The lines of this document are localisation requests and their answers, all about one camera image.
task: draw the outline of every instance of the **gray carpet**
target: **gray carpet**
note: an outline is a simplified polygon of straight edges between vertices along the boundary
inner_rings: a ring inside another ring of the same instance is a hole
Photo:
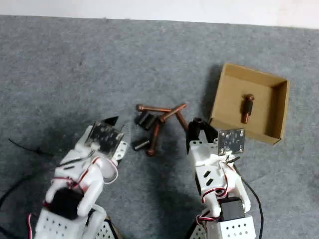
[[[263,238],[318,238],[318,61],[318,30],[1,16],[0,190],[61,160],[89,123],[134,117],[137,103],[185,102],[187,120],[208,118],[222,65],[233,62],[291,80],[285,140],[270,146],[248,139],[237,163],[262,201]],[[142,135],[134,125],[133,139]],[[8,137],[55,157],[27,152]],[[98,203],[124,238],[182,239],[203,207],[178,121],[163,128],[157,157],[130,149],[119,171]],[[25,215],[39,212],[51,176],[10,195],[0,225],[26,238]],[[258,232],[259,211],[249,195]]]

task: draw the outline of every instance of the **bolt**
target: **bolt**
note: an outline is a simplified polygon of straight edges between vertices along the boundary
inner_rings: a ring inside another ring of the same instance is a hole
[[[181,124],[181,126],[187,132],[188,131],[188,124],[187,124],[186,120],[184,119],[183,115],[181,114],[181,112],[177,111],[175,115],[176,115],[179,123]]]
[[[171,117],[173,114],[177,113],[178,111],[180,111],[181,109],[185,108],[187,106],[187,104],[181,104],[180,106],[175,107],[174,109],[172,109],[170,112],[167,112],[166,114],[159,116],[159,120],[161,121],[161,123],[165,123],[165,121]]]
[[[146,151],[147,156],[152,157],[155,155],[155,147],[156,147],[156,141],[158,139],[159,135],[159,130],[160,130],[160,123],[156,122],[154,131],[153,131],[153,137],[151,140],[151,146],[150,148]]]
[[[143,138],[142,140],[140,141],[137,141],[137,142],[133,142],[132,143],[132,147],[135,151],[139,151],[140,149],[148,146],[150,144],[150,140],[147,139],[147,138]]]
[[[145,106],[143,104],[136,105],[136,109],[138,111],[155,111],[155,112],[170,112],[171,109],[169,108],[159,108],[159,107],[153,107],[153,106]]]
[[[245,96],[245,102],[243,105],[243,116],[242,116],[242,123],[247,123],[248,118],[251,115],[251,111],[253,109],[253,101],[255,97],[253,94],[248,94]]]

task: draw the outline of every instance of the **cardboard box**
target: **cardboard box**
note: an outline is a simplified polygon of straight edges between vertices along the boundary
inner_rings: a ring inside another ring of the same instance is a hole
[[[241,122],[246,94],[253,94],[252,114]],[[246,136],[275,144],[285,134],[289,81],[269,73],[226,63],[219,80],[210,125],[219,129],[245,128]]]

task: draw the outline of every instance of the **copper bolt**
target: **copper bolt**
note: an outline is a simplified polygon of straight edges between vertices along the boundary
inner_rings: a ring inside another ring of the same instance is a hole
[[[248,94],[245,96],[245,102],[243,106],[243,116],[242,123],[248,123],[249,116],[251,115],[251,111],[253,109],[253,101],[255,97],[253,94]]]
[[[176,118],[178,119],[179,123],[181,124],[181,126],[187,132],[188,131],[188,124],[187,124],[186,120],[184,119],[183,115],[181,114],[181,112],[177,111],[175,115],[176,115]]]
[[[169,108],[160,108],[160,107],[153,107],[153,106],[144,106],[143,104],[136,105],[136,109],[138,111],[155,111],[155,112],[170,112],[171,109]]]
[[[176,114],[178,111],[180,111],[181,109],[185,108],[187,106],[187,104],[181,104],[180,106],[175,107],[174,109],[172,109],[170,112],[167,112],[166,114],[159,116],[159,120],[161,121],[161,123],[165,123],[165,121],[171,117],[172,115]]]
[[[156,141],[158,139],[159,135],[159,130],[160,130],[160,123],[156,122],[154,131],[153,131],[153,137],[151,140],[151,147],[146,151],[147,156],[152,157],[155,155],[155,147],[156,147]]]

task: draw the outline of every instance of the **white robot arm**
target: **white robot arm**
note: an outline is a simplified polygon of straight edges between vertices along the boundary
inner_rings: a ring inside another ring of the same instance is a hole
[[[89,126],[55,169],[35,239],[117,238],[105,210],[95,202],[103,185],[118,177],[118,163],[131,140],[130,125],[124,123],[119,131],[105,122]]]
[[[233,168],[237,159],[234,153],[243,151],[244,130],[225,130],[219,134],[200,119],[189,124],[188,159],[193,165],[201,202],[206,206],[196,217],[189,238],[254,239],[253,219],[247,214],[250,200]]]

